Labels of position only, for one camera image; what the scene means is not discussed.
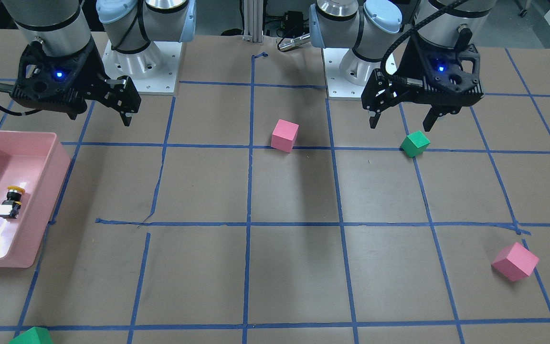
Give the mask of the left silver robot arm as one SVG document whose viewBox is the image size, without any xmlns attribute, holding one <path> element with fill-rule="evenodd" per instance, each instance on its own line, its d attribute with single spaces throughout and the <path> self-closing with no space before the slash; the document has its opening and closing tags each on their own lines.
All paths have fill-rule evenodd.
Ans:
<svg viewBox="0 0 550 344">
<path fill-rule="evenodd" d="M 360 96 L 375 128 L 402 102 L 430 105 L 430 131 L 484 96 L 473 42 L 493 0 L 317 0 L 308 26 L 318 48 L 345 48 L 368 64 Z"/>
</svg>

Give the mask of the green cube near left arm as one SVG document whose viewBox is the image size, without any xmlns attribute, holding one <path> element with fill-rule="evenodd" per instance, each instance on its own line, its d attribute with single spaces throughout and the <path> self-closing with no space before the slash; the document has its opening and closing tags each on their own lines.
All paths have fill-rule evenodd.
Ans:
<svg viewBox="0 0 550 344">
<path fill-rule="evenodd" d="M 409 135 L 406 135 L 400 145 L 400 149 L 404 152 L 404 154 L 406 154 L 407 157 L 414 158 L 425 152 L 430 143 L 431 141 L 425 133 L 423 133 L 423 131 L 415 131 Z"/>
</svg>

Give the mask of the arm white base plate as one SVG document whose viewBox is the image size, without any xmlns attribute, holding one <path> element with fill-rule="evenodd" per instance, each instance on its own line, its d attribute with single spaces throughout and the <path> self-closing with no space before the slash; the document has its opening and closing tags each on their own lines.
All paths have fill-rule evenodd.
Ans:
<svg viewBox="0 0 550 344">
<path fill-rule="evenodd" d="M 142 52 L 122 54 L 108 41 L 102 61 L 111 78 L 129 76 L 140 94 L 174 95 L 183 47 L 181 42 L 151 42 Z"/>
<path fill-rule="evenodd" d="M 358 100 L 371 72 L 380 62 L 369 62 L 356 56 L 352 49 L 322 50 L 324 71 L 330 100 Z"/>
</svg>

